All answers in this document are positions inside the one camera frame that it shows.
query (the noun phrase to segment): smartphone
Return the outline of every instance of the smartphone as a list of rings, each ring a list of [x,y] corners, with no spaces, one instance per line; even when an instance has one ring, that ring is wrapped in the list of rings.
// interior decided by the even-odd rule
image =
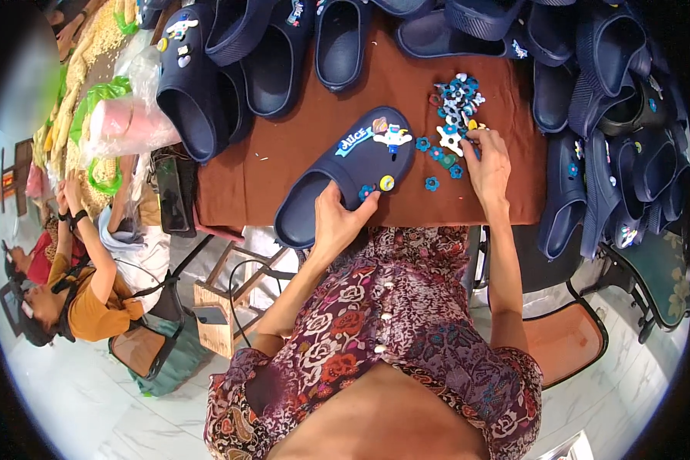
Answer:
[[[165,233],[186,232],[189,230],[190,222],[184,212],[176,159],[163,158],[154,162],[154,165],[161,201],[161,227]]]
[[[194,307],[194,315],[203,325],[226,325],[227,319],[220,307]]]

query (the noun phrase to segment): floral dress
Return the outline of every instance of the floral dress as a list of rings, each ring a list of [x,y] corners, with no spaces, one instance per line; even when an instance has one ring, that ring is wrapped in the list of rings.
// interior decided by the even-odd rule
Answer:
[[[491,349],[460,284],[466,227],[374,228],[341,256],[273,358],[239,350],[210,376],[204,441],[215,458],[265,458],[309,414],[384,361],[480,429],[491,459],[522,458],[539,432],[542,371]]]

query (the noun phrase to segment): black wristband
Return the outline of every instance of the black wristband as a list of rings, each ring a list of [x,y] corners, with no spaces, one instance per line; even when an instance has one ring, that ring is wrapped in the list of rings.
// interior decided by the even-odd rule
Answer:
[[[85,217],[89,216],[87,215],[87,211],[85,209],[82,209],[76,214],[76,216],[72,218],[72,224],[74,225],[74,228],[76,228],[76,225],[79,224],[79,221],[81,221]]]

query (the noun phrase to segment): hand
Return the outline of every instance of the hand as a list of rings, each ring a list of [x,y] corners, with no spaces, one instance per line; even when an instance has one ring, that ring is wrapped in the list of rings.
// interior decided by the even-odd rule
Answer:
[[[82,187],[79,184],[79,171],[76,169],[67,172],[67,178],[64,180],[64,196],[71,213],[76,216],[82,210]]]
[[[59,182],[57,186],[58,191],[56,192],[56,204],[59,205],[59,214],[66,214],[69,211],[69,202],[67,201],[66,193],[64,192],[64,187],[66,182],[63,180]]]
[[[330,180],[327,188],[314,201],[314,247],[310,259],[327,268],[352,243],[360,229],[378,209],[380,191],[374,191],[360,207],[348,211],[340,204],[340,189]]]
[[[486,217],[497,212],[508,211],[506,185],[511,173],[511,162],[508,160],[506,142],[496,130],[472,130],[467,137],[480,148],[480,160],[473,154],[473,145],[460,141],[465,152],[465,161],[470,173],[470,182],[483,207]]]
[[[81,18],[81,15],[77,15],[77,17],[74,18],[72,22],[68,23],[66,26],[64,26],[63,29],[59,31],[58,34],[56,34],[56,44],[59,46],[60,61],[66,59],[67,55],[69,54],[69,50],[74,44],[74,34],[79,28],[79,25],[82,23],[81,21],[78,21],[78,19],[81,20]]]

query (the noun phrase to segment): brown tablecloth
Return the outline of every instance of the brown tablecloth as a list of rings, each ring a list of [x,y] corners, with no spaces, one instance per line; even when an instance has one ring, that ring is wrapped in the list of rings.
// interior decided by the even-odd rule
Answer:
[[[477,78],[478,90],[486,98],[475,119],[498,130],[506,140],[511,156],[506,192],[511,222],[539,221],[545,200],[547,144],[534,124],[527,97],[524,92],[519,95],[519,83],[527,82],[518,77],[513,62],[491,57],[407,58],[386,32],[385,21],[381,14],[374,18],[358,87],[331,94],[315,75],[311,49],[304,64],[302,96],[293,112],[276,122],[257,118],[245,141],[228,147],[199,169],[196,205],[203,225],[272,225],[276,209],[296,179],[374,107],[395,107],[411,124],[415,138],[433,136],[430,142],[438,144],[435,128],[444,120],[428,97],[434,83],[449,82],[458,72]],[[467,170],[465,160],[458,163]],[[424,180],[432,176],[440,182],[436,192],[424,188]],[[368,225],[482,223],[485,216],[467,173],[462,179],[451,179],[449,171],[417,150],[411,170],[381,197]]]

